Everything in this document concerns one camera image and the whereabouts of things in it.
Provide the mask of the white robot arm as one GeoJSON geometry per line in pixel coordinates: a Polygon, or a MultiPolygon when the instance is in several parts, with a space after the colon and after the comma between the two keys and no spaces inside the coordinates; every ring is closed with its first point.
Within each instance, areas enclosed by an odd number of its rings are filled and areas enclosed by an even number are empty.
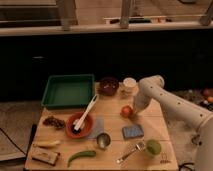
{"type": "Polygon", "coordinates": [[[199,134],[195,171],[213,171],[213,112],[166,91],[164,85],[160,75],[142,78],[133,98],[134,112],[147,108],[152,99],[168,108],[199,134]]]}

